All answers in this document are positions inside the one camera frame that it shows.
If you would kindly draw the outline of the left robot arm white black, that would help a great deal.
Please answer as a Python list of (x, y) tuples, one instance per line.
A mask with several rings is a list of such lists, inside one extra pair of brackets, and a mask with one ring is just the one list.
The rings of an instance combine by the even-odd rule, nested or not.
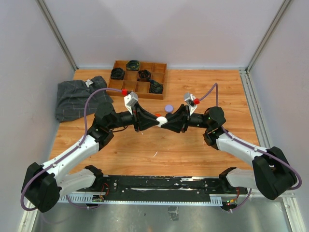
[(90, 188), (98, 191), (103, 187), (99, 170), (93, 166), (80, 172), (69, 172), (89, 156), (104, 148), (113, 138), (113, 129), (134, 126), (135, 131), (143, 131), (159, 125), (155, 115), (140, 107), (138, 103), (127, 105), (125, 112), (117, 113), (111, 103), (105, 102), (95, 112), (93, 124), (85, 129), (84, 136), (66, 151), (42, 165), (32, 163), (26, 171), (20, 199), (24, 210), (27, 199), (33, 204), (33, 210), (47, 212), (62, 197), (70, 193)]

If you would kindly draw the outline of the dark red rolled tie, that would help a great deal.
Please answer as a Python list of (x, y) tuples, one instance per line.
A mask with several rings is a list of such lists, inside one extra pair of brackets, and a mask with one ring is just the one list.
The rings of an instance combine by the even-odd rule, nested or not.
[(138, 71), (138, 81), (140, 82), (150, 82), (151, 72), (148, 70)]

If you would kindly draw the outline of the white earbud charging case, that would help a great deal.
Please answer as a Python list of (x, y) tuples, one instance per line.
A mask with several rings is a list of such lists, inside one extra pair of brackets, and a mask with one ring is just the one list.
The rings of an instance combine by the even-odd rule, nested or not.
[(168, 122), (168, 120), (164, 116), (159, 116), (156, 118), (156, 120), (159, 122), (157, 125), (158, 127), (161, 127), (162, 125)]

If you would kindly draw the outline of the purple earbud charging case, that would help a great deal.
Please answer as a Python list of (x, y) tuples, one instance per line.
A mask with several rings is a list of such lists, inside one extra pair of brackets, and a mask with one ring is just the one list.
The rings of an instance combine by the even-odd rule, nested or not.
[(167, 113), (172, 113), (174, 110), (173, 106), (170, 104), (166, 105), (164, 109), (165, 109), (165, 112)]

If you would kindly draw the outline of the dark rolled tie top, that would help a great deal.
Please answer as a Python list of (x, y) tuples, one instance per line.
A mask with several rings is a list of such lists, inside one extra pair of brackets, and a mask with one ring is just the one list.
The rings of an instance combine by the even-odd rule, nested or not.
[(130, 60), (126, 64), (127, 71), (138, 71), (140, 69), (140, 62), (138, 60)]

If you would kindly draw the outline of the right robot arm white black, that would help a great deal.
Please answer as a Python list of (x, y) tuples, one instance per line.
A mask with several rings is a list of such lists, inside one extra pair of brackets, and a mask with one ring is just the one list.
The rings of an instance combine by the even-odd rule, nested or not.
[(161, 128), (180, 133), (188, 127), (204, 128), (204, 141), (216, 150), (227, 152), (252, 167), (252, 171), (231, 167), (222, 172), (219, 189), (230, 193), (236, 187), (257, 189), (270, 200), (290, 190), (297, 177), (283, 152), (277, 148), (265, 148), (246, 142), (223, 128), (226, 122), (223, 109), (215, 106), (197, 114), (194, 107), (181, 105), (173, 114), (159, 117)]

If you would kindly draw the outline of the dark blue rolled tie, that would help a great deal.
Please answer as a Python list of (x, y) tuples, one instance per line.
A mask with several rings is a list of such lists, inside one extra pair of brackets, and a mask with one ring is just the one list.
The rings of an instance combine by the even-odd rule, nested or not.
[(163, 93), (163, 84), (155, 81), (155, 80), (150, 80), (150, 89), (149, 93), (153, 94), (162, 94)]

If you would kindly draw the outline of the grey checked cloth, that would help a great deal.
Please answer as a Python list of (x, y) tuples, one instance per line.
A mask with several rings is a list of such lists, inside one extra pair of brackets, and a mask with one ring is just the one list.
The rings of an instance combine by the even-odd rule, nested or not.
[(84, 106), (90, 95), (107, 83), (102, 76), (86, 81), (64, 81), (57, 85), (55, 118), (58, 122), (74, 121), (84, 116)]

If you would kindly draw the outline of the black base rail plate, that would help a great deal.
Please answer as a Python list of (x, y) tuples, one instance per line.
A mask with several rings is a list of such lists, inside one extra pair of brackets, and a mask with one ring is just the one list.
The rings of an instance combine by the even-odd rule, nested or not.
[(125, 203), (210, 203), (211, 195), (245, 195), (243, 187), (226, 187), (219, 178), (200, 176), (134, 176), (100, 177), (93, 187), (77, 190), (94, 193), (107, 202)]

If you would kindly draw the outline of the dark rolled tie left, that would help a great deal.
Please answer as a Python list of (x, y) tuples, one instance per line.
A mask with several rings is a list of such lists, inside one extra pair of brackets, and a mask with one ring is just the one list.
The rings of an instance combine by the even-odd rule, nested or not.
[(125, 76), (125, 71), (122, 68), (113, 68), (111, 71), (112, 80), (123, 80)]

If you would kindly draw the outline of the wooden compartment tray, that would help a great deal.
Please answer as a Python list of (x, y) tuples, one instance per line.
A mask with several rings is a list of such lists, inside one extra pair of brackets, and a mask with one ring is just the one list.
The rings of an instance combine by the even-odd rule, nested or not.
[(156, 99), (162, 100), (165, 96), (165, 82), (166, 82), (166, 72), (167, 64), (159, 62), (140, 62), (140, 70), (148, 70), (151, 72), (151, 79), (163, 84), (162, 94), (149, 93), (150, 82), (140, 82), (138, 81), (138, 71), (127, 71), (126, 64), (129, 60), (116, 60), (114, 62), (113, 68), (122, 68), (125, 71), (125, 76), (123, 80), (112, 80), (111, 77), (108, 81), (108, 88), (115, 89), (126, 89), (128, 91), (134, 91), (140, 98), (146, 99)]

